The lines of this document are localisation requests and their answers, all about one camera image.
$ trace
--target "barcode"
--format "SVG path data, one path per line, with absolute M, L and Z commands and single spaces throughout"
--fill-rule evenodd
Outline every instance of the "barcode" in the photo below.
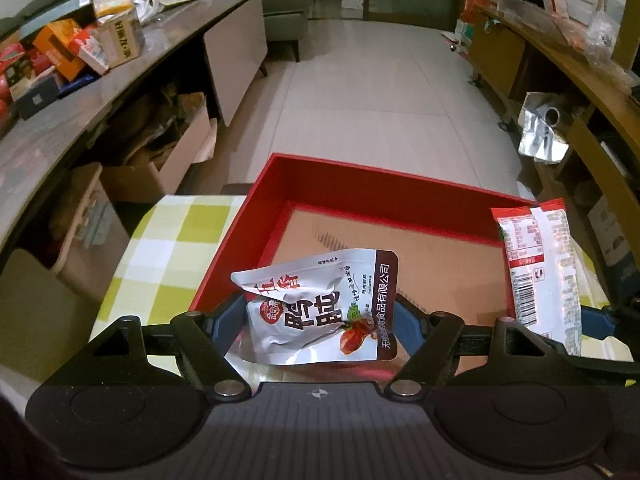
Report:
M 533 278 L 529 273 L 513 277 L 513 299 L 518 321 L 524 326 L 536 324 L 536 296 Z

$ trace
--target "duck neck snack package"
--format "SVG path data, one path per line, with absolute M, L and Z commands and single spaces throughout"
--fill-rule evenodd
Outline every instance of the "duck neck snack package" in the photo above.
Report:
M 564 202 L 491 212 L 502 230 L 516 319 L 579 356 L 582 313 Z
M 244 270 L 231 280 L 247 303 L 240 357 L 259 364 L 391 360 L 398 257 L 345 249 Z

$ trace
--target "round pad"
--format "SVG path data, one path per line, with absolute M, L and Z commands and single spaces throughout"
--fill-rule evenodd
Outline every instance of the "round pad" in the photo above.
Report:
M 200 393 L 175 382 L 41 387 L 30 399 L 28 419 L 72 466 L 141 465 L 185 443 L 204 418 Z
M 454 444 L 514 469 L 568 468 L 591 456 L 609 431 L 609 407 L 594 386 L 450 385 L 434 393 L 433 407 Z

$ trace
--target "orange box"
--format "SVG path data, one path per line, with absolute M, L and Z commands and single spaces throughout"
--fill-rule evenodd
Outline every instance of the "orange box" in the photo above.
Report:
M 45 25 L 33 41 L 33 46 L 49 58 L 67 81 L 73 81 L 86 65 L 66 47 L 79 30 L 82 27 L 76 20 L 59 20 Z

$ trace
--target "gray sofa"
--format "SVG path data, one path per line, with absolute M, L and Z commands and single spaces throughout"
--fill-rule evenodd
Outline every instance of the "gray sofa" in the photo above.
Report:
M 262 0 L 267 41 L 290 43 L 296 62 L 300 61 L 298 40 L 308 32 L 310 4 L 311 0 Z

